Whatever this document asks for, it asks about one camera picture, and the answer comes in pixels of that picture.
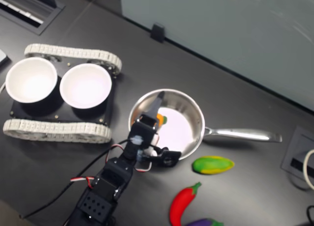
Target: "toy mango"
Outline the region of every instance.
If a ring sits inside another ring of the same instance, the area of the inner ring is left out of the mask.
[[[230,170],[234,162],[221,156],[203,156],[193,162],[193,170],[203,174],[217,174]]]

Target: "stainless steel pan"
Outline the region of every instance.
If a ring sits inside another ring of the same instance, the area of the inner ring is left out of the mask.
[[[166,146],[169,150],[182,152],[180,160],[191,155],[201,144],[204,136],[219,135],[252,141],[282,141],[281,135],[262,130],[205,127],[204,116],[197,103],[185,93],[173,89],[159,89],[141,97],[130,113],[129,130],[135,119],[150,107],[161,91],[165,91],[165,96],[158,113],[167,117],[167,123],[158,130],[158,146]]]

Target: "green stem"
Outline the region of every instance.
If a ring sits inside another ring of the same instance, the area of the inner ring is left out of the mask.
[[[198,190],[198,188],[199,188],[201,185],[202,185],[202,184],[201,184],[200,182],[198,182],[198,183],[196,183],[195,185],[189,187],[189,188],[191,188],[191,189],[193,190],[193,192],[192,192],[193,195],[196,195],[196,194],[197,194],[197,190]]]

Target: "toy eggplant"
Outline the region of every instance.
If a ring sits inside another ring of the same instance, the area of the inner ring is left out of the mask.
[[[224,224],[213,219],[202,219],[189,223],[187,226],[224,226]]]
[[[220,156],[203,156],[193,162],[193,170],[202,174],[217,174],[232,169],[234,162]]]

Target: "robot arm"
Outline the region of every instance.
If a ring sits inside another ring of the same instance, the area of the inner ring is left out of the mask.
[[[158,127],[157,112],[161,106],[164,92],[151,104],[149,111],[142,113],[133,124],[124,152],[119,158],[110,159],[92,182],[93,188],[86,188],[79,199],[66,226],[109,226],[118,199],[128,186],[133,174],[138,154],[149,148]],[[157,148],[159,156],[140,156],[141,160],[152,161],[166,167],[174,166],[181,156]]]

